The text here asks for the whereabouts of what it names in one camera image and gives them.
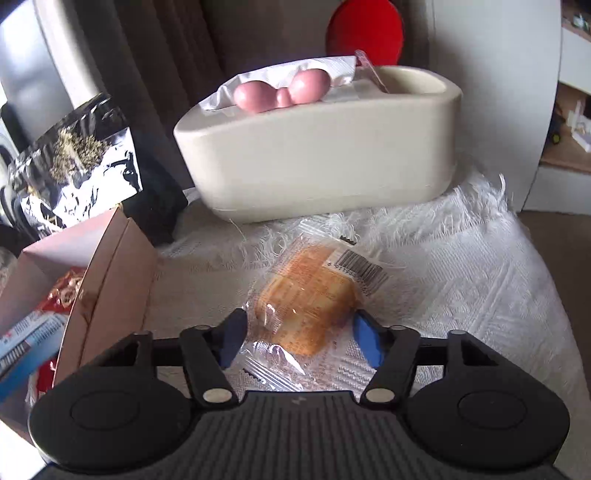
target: cardboard box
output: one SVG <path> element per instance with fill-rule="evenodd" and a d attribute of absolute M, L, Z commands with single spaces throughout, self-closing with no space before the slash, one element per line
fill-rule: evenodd
<path fill-rule="evenodd" d="M 0 295 L 0 334 L 32 311 L 70 267 L 86 274 L 61 342 L 54 384 L 126 335 L 142 330 L 157 254 L 119 209 L 27 247 Z M 30 441 L 27 385 L 0 404 L 0 420 Z"/>

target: barcode number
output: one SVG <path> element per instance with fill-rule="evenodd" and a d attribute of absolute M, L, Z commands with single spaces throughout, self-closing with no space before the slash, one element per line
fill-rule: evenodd
<path fill-rule="evenodd" d="M 352 250 L 346 250 L 335 262 L 335 267 L 354 275 L 366 294 L 374 293 L 388 279 L 379 265 L 373 264 Z"/>

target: red disc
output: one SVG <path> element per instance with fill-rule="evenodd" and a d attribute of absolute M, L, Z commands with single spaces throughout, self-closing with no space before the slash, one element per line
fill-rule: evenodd
<path fill-rule="evenodd" d="M 363 50 L 374 65 L 396 65 L 403 44 L 402 19 L 389 0 L 346 0 L 326 30 L 328 55 Z"/>

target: white tissue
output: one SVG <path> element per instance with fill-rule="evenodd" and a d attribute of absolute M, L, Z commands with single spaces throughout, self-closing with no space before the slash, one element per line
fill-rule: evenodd
<path fill-rule="evenodd" d="M 357 58 L 353 55 L 347 57 L 324 57 L 321 59 L 306 59 L 272 65 L 252 72 L 240 73 L 228 80 L 205 100 L 199 102 L 202 110 L 215 111 L 235 105 L 234 90 L 238 85 L 251 80 L 267 82 L 275 88 L 289 87 L 296 73 L 302 70 L 322 69 L 326 70 L 331 78 L 331 87 L 341 87 L 351 83 L 355 75 L 355 63 Z"/>

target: silver screw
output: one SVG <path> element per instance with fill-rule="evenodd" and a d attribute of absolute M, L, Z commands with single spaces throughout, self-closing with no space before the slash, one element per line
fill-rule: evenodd
<path fill-rule="evenodd" d="M 365 394 L 365 398 L 371 403 L 388 403 L 392 401 L 394 397 L 394 392 L 387 388 L 372 388 Z"/>
<path fill-rule="evenodd" d="M 203 394 L 203 399 L 208 403 L 226 403 L 232 399 L 232 392 L 225 388 L 210 388 Z"/>

